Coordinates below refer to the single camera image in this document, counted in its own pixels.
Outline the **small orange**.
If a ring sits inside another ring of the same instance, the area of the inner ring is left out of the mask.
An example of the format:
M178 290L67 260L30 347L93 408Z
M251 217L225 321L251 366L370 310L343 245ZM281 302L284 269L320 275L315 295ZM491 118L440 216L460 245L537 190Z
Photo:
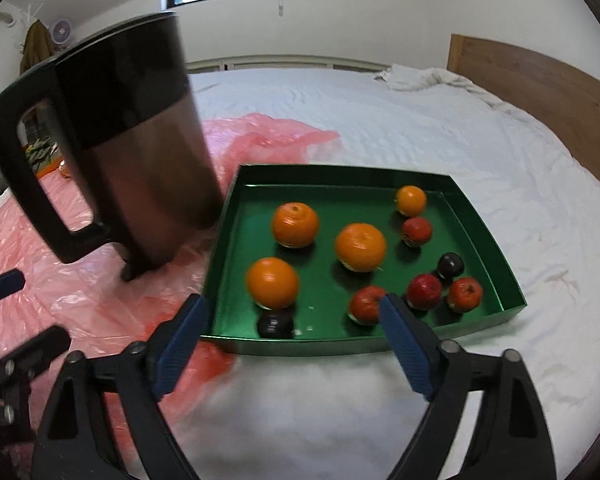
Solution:
M427 207L426 193L415 185L405 185L396 191L396 211L404 217L412 218L420 216Z

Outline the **large orange mandarin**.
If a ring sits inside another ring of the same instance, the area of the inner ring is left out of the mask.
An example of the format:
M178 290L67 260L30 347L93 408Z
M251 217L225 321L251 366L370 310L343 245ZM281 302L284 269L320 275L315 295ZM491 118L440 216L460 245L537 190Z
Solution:
M287 248L312 245L319 229L320 218L305 203L284 203L278 206L271 222L274 240Z

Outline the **orange plate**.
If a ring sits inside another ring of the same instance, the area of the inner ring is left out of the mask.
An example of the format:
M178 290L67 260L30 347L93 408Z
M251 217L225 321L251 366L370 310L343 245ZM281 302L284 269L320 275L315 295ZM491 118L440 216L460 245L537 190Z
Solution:
M38 170L35 173L35 177L37 177L38 179L42 179L42 177L46 176L46 174L50 174L51 172L57 170L63 162L64 162L64 159L62 157L54 159L48 165L46 165L42 169Z

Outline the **green leafy vegetable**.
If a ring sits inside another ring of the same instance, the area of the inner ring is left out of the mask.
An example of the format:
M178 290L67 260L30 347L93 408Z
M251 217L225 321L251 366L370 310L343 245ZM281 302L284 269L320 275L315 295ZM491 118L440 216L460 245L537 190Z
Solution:
M60 157L58 145L50 136L29 143L24 152L29 166L36 174L56 162Z

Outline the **red fruit front right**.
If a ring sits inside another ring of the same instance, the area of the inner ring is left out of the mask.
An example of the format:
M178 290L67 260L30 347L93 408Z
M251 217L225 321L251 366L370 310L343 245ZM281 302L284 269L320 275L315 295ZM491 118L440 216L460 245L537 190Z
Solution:
M480 304L483 297L483 289L474 278L459 278L448 291L446 301L449 307L460 313L474 310Z

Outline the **red fruit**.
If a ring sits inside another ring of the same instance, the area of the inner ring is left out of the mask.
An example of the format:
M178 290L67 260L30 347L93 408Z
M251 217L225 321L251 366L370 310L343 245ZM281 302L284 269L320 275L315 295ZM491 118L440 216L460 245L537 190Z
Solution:
M385 289L368 285L356 292L348 303L349 318L363 325L379 322L379 304L387 295Z
M432 274L419 274L408 284L405 295L408 305L416 310L429 311L440 304L442 284Z
M446 301L449 307L460 313L474 310L480 304L483 297L483 289L474 278L459 278L448 291Z
M431 240L434 230L426 218L414 217L403 222L401 232L407 246L420 247Z

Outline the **red fruit near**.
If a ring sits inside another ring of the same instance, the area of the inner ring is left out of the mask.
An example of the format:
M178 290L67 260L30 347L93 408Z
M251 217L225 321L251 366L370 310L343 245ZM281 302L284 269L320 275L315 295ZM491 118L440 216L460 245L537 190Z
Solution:
M432 274L419 274L408 284L405 295L408 305L416 310L429 311L440 304L442 284Z

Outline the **dark plum back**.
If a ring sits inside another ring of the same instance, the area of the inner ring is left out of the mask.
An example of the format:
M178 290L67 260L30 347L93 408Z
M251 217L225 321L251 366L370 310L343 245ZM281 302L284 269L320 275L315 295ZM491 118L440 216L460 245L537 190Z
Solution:
M446 252L439 258L436 270L445 280L454 280L465 272L465 263L456 252Z

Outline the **dark plum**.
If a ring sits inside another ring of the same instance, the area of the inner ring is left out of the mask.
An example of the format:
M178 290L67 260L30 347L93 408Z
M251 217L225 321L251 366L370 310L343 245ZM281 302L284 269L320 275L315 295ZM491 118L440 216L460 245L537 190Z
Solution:
M292 339L294 317L286 312L264 312L258 318L257 332L263 339Z
M456 252L446 252L439 258L436 270L445 280L454 280L465 272L465 263Z

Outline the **red fruit front left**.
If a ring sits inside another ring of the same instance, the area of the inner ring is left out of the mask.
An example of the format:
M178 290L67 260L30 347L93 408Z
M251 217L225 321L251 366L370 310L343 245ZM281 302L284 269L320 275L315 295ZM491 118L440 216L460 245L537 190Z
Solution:
M368 285L356 292L348 303L349 318L363 325L379 322L379 304L387 295L385 289Z

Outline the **red fruit far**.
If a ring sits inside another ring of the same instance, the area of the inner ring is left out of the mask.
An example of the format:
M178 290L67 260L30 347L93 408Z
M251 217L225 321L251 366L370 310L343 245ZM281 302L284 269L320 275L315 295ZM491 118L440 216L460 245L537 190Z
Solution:
M414 217L403 222L401 232L407 246L420 247L431 240L434 230L426 218Z

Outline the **dark plum front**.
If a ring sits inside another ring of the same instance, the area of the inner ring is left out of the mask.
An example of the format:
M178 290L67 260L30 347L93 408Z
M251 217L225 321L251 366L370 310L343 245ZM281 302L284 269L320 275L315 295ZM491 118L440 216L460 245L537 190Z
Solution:
M292 339L294 317L286 312L264 312L258 318L257 332L263 339Z

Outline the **hanging olive coat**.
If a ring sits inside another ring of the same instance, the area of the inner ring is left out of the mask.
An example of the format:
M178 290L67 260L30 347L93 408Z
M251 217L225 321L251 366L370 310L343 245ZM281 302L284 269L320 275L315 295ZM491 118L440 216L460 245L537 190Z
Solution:
M46 26L36 20L28 29L22 48L19 73L24 74L38 63L56 54L55 44Z

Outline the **small white fan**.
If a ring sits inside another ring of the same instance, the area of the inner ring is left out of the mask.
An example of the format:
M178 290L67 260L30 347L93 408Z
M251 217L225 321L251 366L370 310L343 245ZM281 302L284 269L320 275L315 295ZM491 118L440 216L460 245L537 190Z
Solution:
M67 47L72 39L72 24L66 18L57 20L50 28L50 39L56 47Z

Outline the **green tray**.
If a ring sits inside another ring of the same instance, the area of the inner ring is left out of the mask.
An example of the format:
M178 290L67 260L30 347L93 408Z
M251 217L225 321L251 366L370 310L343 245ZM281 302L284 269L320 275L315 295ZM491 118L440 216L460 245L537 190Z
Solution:
M204 338L250 356L384 351L385 292L443 337L497 326L526 305L475 206L444 174L238 169L204 283Z

